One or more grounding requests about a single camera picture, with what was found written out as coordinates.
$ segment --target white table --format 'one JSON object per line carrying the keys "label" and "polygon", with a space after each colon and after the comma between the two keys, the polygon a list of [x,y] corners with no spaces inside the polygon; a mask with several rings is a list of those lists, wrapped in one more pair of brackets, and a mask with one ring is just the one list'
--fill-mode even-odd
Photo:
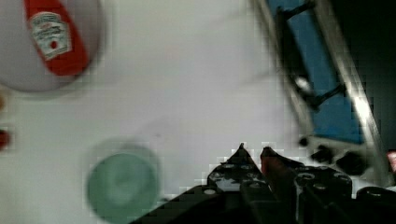
{"label": "white table", "polygon": [[2,224],[104,223],[85,200],[90,151],[146,142],[163,194],[200,185],[240,142],[305,158],[271,52],[247,1],[103,1],[108,37],[96,68],[62,90],[6,91]]}

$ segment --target small red item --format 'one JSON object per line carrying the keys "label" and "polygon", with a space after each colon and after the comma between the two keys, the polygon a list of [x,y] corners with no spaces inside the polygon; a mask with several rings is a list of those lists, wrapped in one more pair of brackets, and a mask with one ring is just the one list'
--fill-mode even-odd
{"label": "small red item", "polygon": [[0,151],[4,150],[8,146],[10,137],[8,132],[0,130]]}
{"label": "small red item", "polygon": [[57,76],[75,76],[89,58],[76,25],[59,0],[24,0],[28,28],[47,68]]}
{"label": "small red item", "polygon": [[388,159],[393,173],[396,174],[396,150],[388,152]]}

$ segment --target red object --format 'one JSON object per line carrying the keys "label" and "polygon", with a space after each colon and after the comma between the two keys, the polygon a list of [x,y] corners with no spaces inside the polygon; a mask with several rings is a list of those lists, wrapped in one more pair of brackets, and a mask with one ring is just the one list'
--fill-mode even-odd
{"label": "red object", "polygon": [[388,152],[388,159],[393,173],[396,174],[396,150]]}
{"label": "red object", "polygon": [[297,161],[289,160],[278,155],[270,147],[265,147],[261,154],[262,174],[268,181],[271,191],[278,199],[290,200],[293,198],[292,186],[296,174],[285,164],[285,162]]}
{"label": "red object", "polygon": [[8,132],[4,130],[0,130],[0,151],[2,151],[3,149],[5,149],[6,146],[8,146],[9,140],[10,137]]}
{"label": "red object", "polygon": [[26,19],[35,47],[57,76],[75,76],[89,58],[76,25],[59,0],[24,0]]}

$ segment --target green cup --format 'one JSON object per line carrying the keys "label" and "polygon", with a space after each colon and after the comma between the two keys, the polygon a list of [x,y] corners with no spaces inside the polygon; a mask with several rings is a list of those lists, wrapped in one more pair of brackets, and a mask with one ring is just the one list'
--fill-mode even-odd
{"label": "green cup", "polygon": [[149,149],[134,143],[109,143],[99,150],[96,158],[100,160],[89,174],[88,202],[105,221],[127,224],[159,201],[158,160]]}

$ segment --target blue panel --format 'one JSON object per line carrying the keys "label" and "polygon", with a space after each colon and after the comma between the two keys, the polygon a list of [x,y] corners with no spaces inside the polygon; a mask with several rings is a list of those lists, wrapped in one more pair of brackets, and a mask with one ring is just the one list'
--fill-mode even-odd
{"label": "blue panel", "polygon": [[[299,0],[268,0],[268,6],[274,16],[277,7],[292,9],[303,3],[304,1]],[[335,70],[312,17],[307,12],[301,13],[289,20],[289,26],[296,38],[315,93],[323,94],[334,89],[338,84]],[[339,94],[319,108],[318,113],[311,112],[315,135],[363,143],[359,120],[352,113],[349,98]]]}

